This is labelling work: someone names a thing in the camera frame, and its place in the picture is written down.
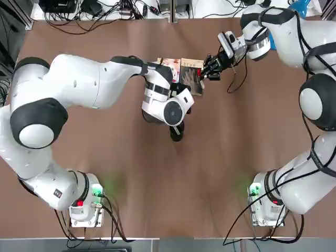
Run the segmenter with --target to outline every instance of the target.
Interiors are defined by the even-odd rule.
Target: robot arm
[[[174,111],[164,114],[169,102],[174,101],[180,112],[176,123],[183,120],[194,101],[188,90],[169,100],[169,67],[131,57],[116,56],[109,62],[98,63],[59,55],[49,69],[41,59],[26,58],[17,65],[12,82],[10,125],[14,139],[30,149],[52,144],[68,119],[67,107],[109,108],[134,75],[146,79],[146,103],[142,106],[146,113],[175,126],[168,122]]]
[[[250,59],[258,61],[267,55],[270,32],[280,59],[290,67],[303,67],[312,75],[299,90],[300,108],[306,118],[325,131],[315,140],[314,152],[308,150],[278,170],[257,174],[249,187],[250,200],[254,201],[275,188],[277,182],[319,170],[281,186],[252,205],[254,225],[275,226],[279,214],[285,214],[281,214],[283,205],[304,214],[336,186],[336,23],[303,20],[290,9],[251,5],[244,11],[240,24],[244,37],[240,48],[245,46]],[[224,38],[224,42],[219,39],[223,50],[206,61],[203,77],[216,74],[212,71],[216,64],[220,66],[218,72],[235,65],[232,58],[238,49],[231,45],[234,40],[227,33]],[[224,44],[230,46],[233,55]]]
[[[146,79],[142,104],[146,119],[179,125],[194,103],[188,89],[169,97],[173,79],[169,67],[137,57],[113,57],[98,63],[72,55],[59,55],[51,65],[39,58],[20,61],[13,75],[11,104],[0,109],[0,156],[21,183],[63,211],[69,207],[77,226],[96,226],[102,187],[93,174],[61,168],[50,145],[58,138],[72,105],[106,109],[135,75]]]

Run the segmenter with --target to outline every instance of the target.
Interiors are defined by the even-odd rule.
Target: black cable
[[[272,238],[272,236],[274,235],[275,231],[277,230],[277,228],[284,222],[284,220],[286,219],[286,217],[287,217],[287,215],[289,213],[289,210],[285,213],[284,217],[282,218],[282,221],[279,223],[281,214],[284,211],[284,209],[285,209],[285,205],[283,205],[283,207],[282,207],[282,209],[281,209],[281,211],[279,213],[279,216],[278,216],[278,219],[277,219],[277,222],[275,224],[275,227],[274,227],[273,231],[270,233],[269,237],[266,237],[265,239],[260,239],[262,242],[270,240]]]
[[[103,18],[105,18],[105,20],[106,20],[107,16],[108,16],[109,14],[111,14],[112,12],[119,11],[121,5],[122,5],[122,6],[126,6],[126,7],[131,7],[131,8],[133,9],[133,12],[132,12],[132,15],[130,16],[130,18],[128,18],[128,19],[119,18],[119,19],[111,20],[111,21],[106,22],[106,23],[102,23],[102,24],[96,25],[96,23],[97,23],[98,21],[102,20]],[[90,26],[90,28],[88,28],[88,29],[82,27],[82,26],[79,25],[79,23],[77,22],[77,21],[80,20],[80,15],[83,13],[82,10],[77,11],[76,15],[75,15],[72,19],[68,19],[67,22],[64,23],[64,24],[54,24],[54,23],[52,23],[52,22],[50,21],[50,19],[47,18],[46,13],[45,13],[45,20],[46,20],[46,22],[47,22],[50,26],[52,26],[53,28],[55,28],[55,29],[57,29],[57,30],[59,30],[59,31],[61,31],[61,32],[64,32],[64,33],[66,33],[66,34],[70,34],[70,35],[84,35],[84,34],[86,34],[86,33],[88,33],[88,32],[91,32],[91,31],[97,29],[98,27],[100,27],[100,26],[102,26],[102,25],[111,24],[111,23],[113,23],[113,22],[115,22],[115,21],[117,21],[117,20],[131,20],[132,18],[134,18],[134,16],[133,16],[133,15],[134,15],[134,12],[136,12],[136,10],[135,10],[135,8],[133,7],[132,2],[131,2],[130,0],[121,0],[120,2],[117,2],[115,5],[113,5],[107,12],[105,12],[103,15],[101,15],[99,18],[97,18],[97,19],[94,21],[94,23]],[[76,21],[76,24],[77,24],[82,30],[84,30],[84,32],[73,33],[73,32],[70,32],[70,31],[63,30],[63,29],[61,29],[61,28],[58,27],[58,26],[67,25],[67,24],[69,24],[71,21]]]
[[[71,241],[71,240],[67,240],[67,248],[70,248],[70,249],[71,248],[77,248],[79,245],[81,245],[84,242],[84,240],[82,240],[78,244],[71,247],[71,246],[69,246],[69,241]]]
[[[111,209],[111,213],[113,214],[111,201],[110,201],[109,198],[107,198],[105,195],[104,195],[104,198],[107,200],[107,202],[108,202],[108,204],[109,204],[109,207],[110,207],[110,209]],[[113,240],[114,235],[116,234],[116,231],[117,231],[117,227],[114,229],[114,232],[113,232],[113,222],[112,222],[112,228],[111,228],[111,242],[112,242],[113,244],[117,242],[117,241],[114,241],[114,240]]]
[[[293,239],[293,240],[279,240],[279,239],[271,238],[270,240],[272,240],[273,242],[284,243],[284,244],[292,244],[292,243],[297,242],[301,238],[302,233],[303,233],[303,229],[304,229],[304,226],[305,226],[304,218],[305,218],[304,215],[301,214],[301,227],[300,227],[300,230],[299,230],[299,234],[295,237],[295,239]]]
[[[0,18],[1,18],[2,24],[4,26],[4,30],[5,30],[5,34],[6,34],[6,41],[7,41],[7,52],[9,53],[9,34],[7,32],[7,29],[6,29],[6,26],[5,26],[5,22],[4,22],[4,19],[3,19],[2,15],[0,15]]]
[[[241,240],[243,240],[243,239],[239,239],[239,240],[230,241],[229,243],[226,243],[226,244],[225,244],[225,246],[226,246],[226,245],[229,245],[229,244],[234,244],[234,243],[237,243],[237,242],[239,242],[239,241],[241,241]]]
[[[257,247],[258,251],[259,251],[259,252],[261,252],[261,250],[260,250],[260,248],[259,248],[259,246],[258,246],[257,242],[256,242],[255,240],[250,240],[250,241],[252,241],[252,242],[253,242],[253,243],[256,245],[256,247]]]
[[[240,8],[240,7],[242,7],[242,1],[240,1],[240,5],[239,6],[234,6],[233,5],[233,3],[231,3],[231,1],[229,1],[229,0],[225,0],[226,2],[228,2],[229,4],[231,4],[231,6],[233,7],[233,8]]]
[[[117,220],[115,219],[115,217],[114,217],[114,215],[112,214],[112,212],[111,212],[107,207],[105,207],[104,205],[102,206],[102,208],[103,208],[106,212],[108,212],[108,214],[111,216],[112,221],[114,222],[114,224],[115,224],[115,226],[116,226],[116,229],[117,229],[117,231],[118,231],[120,237],[122,238],[122,240],[123,240],[124,242],[126,242],[126,243],[131,243],[131,242],[133,242],[134,240],[128,240],[128,239],[125,237],[125,234],[120,230],[119,225],[118,225],[118,222],[117,222]]]
[[[209,15],[206,15],[205,17],[202,17],[202,18],[206,18],[206,17],[210,17],[210,16],[229,16],[229,15],[232,15],[232,14],[235,14],[237,10],[235,10],[234,12],[232,13],[228,13],[228,14],[209,14]]]
[[[246,54],[245,54],[244,58],[245,58],[245,77],[243,78],[243,81],[240,83],[240,85],[238,87],[236,87],[234,90],[230,90],[231,86],[235,82],[236,74],[234,74],[233,80],[231,81],[229,87],[226,90],[226,92],[228,92],[228,93],[234,93],[234,92],[236,92],[239,88],[241,88],[241,86],[244,84],[244,82],[246,80],[246,77],[247,77],[247,62],[246,62],[247,56],[246,56]]]
[[[312,171],[312,172],[309,172],[309,173],[306,173],[306,174],[303,174],[303,175],[300,175],[300,176],[291,178],[291,179],[289,179],[289,180],[287,180],[287,181],[284,181],[284,182],[281,183],[280,185],[274,187],[273,189],[269,190],[268,192],[264,193],[262,196],[258,197],[256,200],[254,200],[254,201],[252,201],[250,204],[248,204],[248,206],[245,207],[245,208],[241,211],[241,213],[237,216],[237,218],[236,218],[235,221],[233,222],[231,228],[229,229],[229,231],[228,231],[228,233],[227,233],[227,235],[226,235],[226,237],[225,237],[225,239],[224,239],[223,246],[226,246],[226,245],[227,245],[227,243],[225,243],[225,242],[226,242],[228,236],[230,235],[230,233],[231,233],[233,227],[236,225],[237,221],[239,220],[239,218],[240,218],[240,217],[243,215],[243,213],[244,213],[246,210],[248,210],[254,203],[256,203],[257,201],[259,201],[259,200],[262,199],[263,197],[267,196],[267,194],[269,194],[269,193],[275,191],[275,189],[277,189],[277,188],[279,188],[279,187],[281,187],[281,186],[283,186],[283,185],[285,185],[285,184],[288,184],[288,183],[290,183],[290,182],[292,182],[292,181],[295,181],[295,180],[299,180],[299,179],[301,179],[301,178],[303,178],[303,177],[307,177],[307,176],[313,175],[313,174],[315,174],[315,173],[317,173],[317,172],[319,172],[319,170],[315,170],[315,171]]]

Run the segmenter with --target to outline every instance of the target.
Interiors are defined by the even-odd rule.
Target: book
[[[161,62],[161,58],[158,58],[156,63],[160,63],[160,62]],[[173,72],[173,83],[178,83],[180,80],[181,60],[164,58],[162,61],[162,65],[170,67],[170,69]]]
[[[196,59],[181,59],[180,83],[191,87],[191,94],[201,96],[204,83],[200,80],[198,73],[203,68],[203,61]]]
[[[198,72],[203,68],[203,61],[196,59],[167,59],[158,58],[157,63],[168,66],[173,72],[173,83],[181,83],[191,88],[193,96],[203,94],[204,83],[198,77]]]

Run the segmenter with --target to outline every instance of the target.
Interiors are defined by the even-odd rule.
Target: tabletop
[[[78,31],[75,24],[67,29]],[[227,30],[239,36],[239,19],[117,21],[80,36],[35,22],[19,57],[48,62],[62,53],[99,62],[115,55],[204,59],[217,53],[217,34]],[[144,80],[134,77],[110,109],[69,108],[69,120],[52,145],[54,159],[66,169],[98,177],[118,201],[127,237],[223,237],[247,205],[254,176],[285,165],[310,146],[298,105],[305,73],[284,65],[274,51],[259,62],[248,59],[247,69],[246,82],[234,94],[226,92],[234,75],[230,69],[219,82],[205,81],[179,143],[171,140],[168,127],[143,120]],[[239,84],[244,64],[236,71]],[[0,238],[63,237],[54,211],[25,192],[3,160],[0,167]],[[306,214],[304,237],[335,236],[335,202],[332,191]],[[103,227],[91,236],[110,237],[110,228],[105,215]],[[258,236],[266,232],[257,229]],[[276,235],[296,235],[291,218]],[[230,237],[253,237],[248,212]]]

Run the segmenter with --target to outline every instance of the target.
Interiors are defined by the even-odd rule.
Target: cable
[[[236,92],[239,88],[241,88],[241,86],[244,84],[244,82],[246,80],[246,77],[247,77],[247,62],[246,62],[247,56],[246,56],[246,53],[245,53],[245,56],[243,58],[245,58],[245,77],[243,78],[243,81],[240,83],[240,85],[238,87],[236,87],[234,90],[230,90],[231,86],[235,82],[236,74],[234,74],[233,80],[231,81],[229,87],[226,90],[226,92],[228,92],[228,93],[234,93],[234,92]]]
[[[239,218],[243,215],[243,213],[244,213],[246,210],[248,210],[254,203],[256,203],[257,201],[259,201],[260,199],[262,199],[263,197],[265,197],[267,194],[269,194],[269,193],[275,191],[275,189],[279,188],[280,186],[283,186],[283,185],[288,184],[288,183],[290,183],[290,182],[292,182],[292,181],[295,181],[295,180],[299,180],[299,179],[301,179],[301,178],[303,178],[303,177],[307,177],[307,176],[313,175],[313,174],[315,174],[315,173],[317,173],[317,172],[319,172],[319,170],[315,170],[315,171],[312,171],[312,172],[309,172],[309,173],[306,173],[306,174],[303,174],[303,175],[300,175],[300,176],[291,178],[291,179],[289,179],[289,180],[287,180],[287,181],[284,181],[284,182],[281,183],[280,185],[274,187],[273,189],[269,190],[268,192],[266,192],[266,193],[263,194],[262,196],[258,197],[258,198],[255,199],[254,201],[252,201],[252,202],[251,202],[247,207],[245,207],[245,208],[241,211],[241,213],[236,217],[235,221],[233,222],[231,228],[229,229],[229,231],[228,231],[228,233],[227,233],[227,235],[226,235],[226,237],[225,237],[225,239],[224,239],[223,246],[226,246],[226,245],[229,244],[229,243],[225,243],[225,242],[226,242],[228,236],[230,235],[230,233],[231,233],[233,227],[235,226],[235,224],[237,223],[237,221],[239,220]]]
[[[256,38],[259,36],[259,34],[262,33],[264,30],[265,30],[265,28],[261,28],[259,31],[257,31],[257,32],[253,35],[252,40],[253,40],[253,39],[256,39]],[[241,84],[240,84],[237,88],[235,88],[234,90],[230,90],[231,86],[232,86],[233,83],[235,82],[235,77],[236,77],[236,73],[235,73],[235,74],[234,74],[234,77],[233,77],[233,80],[231,81],[229,87],[228,87],[227,90],[226,90],[227,93],[233,93],[233,92],[237,91],[239,88],[241,88],[241,86],[244,84],[244,82],[245,82],[245,80],[246,80],[246,78],[247,78],[247,50],[246,50],[244,56],[243,56],[243,57],[242,57],[242,58],[241,58],[241,59],[234,65],[234,67],[235,67],[235,66],[238,66],[239,63],[240,63],[244,58],[245,58],[245,77],[244,77],[243,81],[241,82]]]
[[[258,251],[261,252],[261,250],[260,250],[260,248],[259,248],[257,242],[256,242],[255,240],[250,240],[250,241],[252,241],[252,242],[256,245],[256,247],[258,248]]]
[[[213,14],[209,14],[209,15],[206,15],[202,18],[206,18],[206,17],[210,17],[210,16],[229,16],[229,15],[232,15],[236,12],[237,10],[235,10],[234,12],[231,12],[231,13],[228,13],[228,14],[216,14],[216,13],[213,13]]]
[[[229,245],[229,244],[233,244],[233,243],[238,243],[238,242],[240,242],[241,240],[243,240],[243,239],[230,241],[229,243],[226,243],[225,246],[226,246],[226,245]]]
[[[262,242],[263,242],[263,241],[265,242],[265,241],[267,241],[267,240],[270,240],[270,239],[272,238],[272,236],[274,235],[275,231],[277,230],[277,228],[284,222],[284,220],[286,219],[286,217],[287,217],[289,211],[286,212],[286,214],[285,214],[284,217],[282,218],[282,221],[279,223],[281,214],[282,214],[282,212],[284,211],[284,209],[285,209],[285,205],[283,205],[283,207],[282,207],[282,209],[281,209],[281,211],[280,211],[280,213],[279,213],[279,216],[278,216],[278,219],[277,219],[277,222],[276,222],[276,224],[275,224],[275,227],[274,227],[273,231],[270,233],[270,235],[269,235],[268,237],[260,239]]]
[[[272,240],[273,242],[284,243],[284,244],[292,244],[292,243],[297,242],[301,238],[302,233],[303,233],[303,229],[304,229],[304,226],[305,226],[304,218],[305,218],[304,215],[301,214],[301,227],[300,227],[300,230],[299,230],[299,234],[295,237],[295,239],[293,239],[293,240],[279,240],[279,239],[275,239],[275,238],[270,238],[270,240]]]
[[[115,219],[114,215],[112,214],[112,211],[110,211],[110,210],[109,210],[107,207],[105,207],[104,205],[102,205],[102,208],[103,208],[106,212],[108,212],[108,214],[111,216],[112,221],[114,222],[114,224],[115,224],[115,226],[116,226],[116,229],[117,229],[117,231],[118,231],[120,237],[122,238],[122,240],[123,240],[124,242],[126,242],[126,243],[131,243],[131,242],[133,242],[134,240],[128,240],[128,239],[125,237],[125,234],[120,230],[119,225],[118,225],[118,222],[117,222],[117,220]]]
[[[111,20],[111,21],[109,21],[107,23],[102,23],[102,24],[96,25],[96,23],[98,21],[101,21],[103,18],[104,18],[104,21],[106,21],[106,18],[107,18],[108,15],[110,15],[111,13],[113,13],[115,11],[119,11],[121,9],[121,7],[123,7],[123,6],[132,9],[131,16],[128,19],[119,18],[119,19]],[[134,3],[131,0],[120,0],[115,5],[111,6],[111,8],[107,12],[105,12],[103,15],[101,15],[100,17],[98,17],[89,28],[84,28],[84,27],[82,27],[78,23],[78,21],[80,21],[80,19],[81,19],[81,15],[83,14],[83,10],[79,9],[79,7],[78,7],[76,15],[72,19],[68,19],[68,18],[63,17],[66,20],[66,22],[64,24],[55,24],[55,23],[52,23],[50,21],[50,18],[49,19],[47,18],[46,13],[44,13],[44,16],[45,16],[46,22],[50,26],[52,26],[53,28],[55,28],[55,29],[57,29],[57,30],[59,30],[61,32],[64,32],[64,33],[70,34],[70,35],[84,35],[84,34],[86,34],[88,32],[91,32],[91,31],[97,29],[98,27],[100,27],[102,25],[111,24],[111,23],[113,23],[113,22],[115,22],[117,20],[132,20],[133,18],[135,18],[135,19],[140,18],[140,16],[139,16],[140,12],[139,12],[139,10],[136,10],[135,8],[136,7],[134,7]],[[84,31],[83,32],[79,32],[79,33],[73,33],[73,32],[70,32],[70,31],[63,30],[63,29],[61,29],[61,28],[58,27],[58,26],[67,25],[67,24],[69,24],[70,22],[73,22],[73,21],[75,21],[76,24],[77,24],[77,26],[79,26]]]
[[[236,251],[235,243],[232,243],[232,245],[233,245],[233,250],[234,250],[234,252],[237,252],[237,251]]]
[[[6,34],[6,41],[7,41],[7,52],[9,53],[9,40],[8,40],[9,34],[7,32],[7,29],[6,29],[4,19],[1,15],[0,15],[0,18],[1,18],[1,21],[2,21],[2,25],[4,26],[4,30],[5,30],[5,34]]]
[[[79,245],[81,245],[84,242],[84,240],[82,240],[78,244],[71,247],[71,246],[69,246],[69,241],[71,241],[71,240],[67,240],[67,248],[70,248],[70,249],[71,248],[77,248]]]

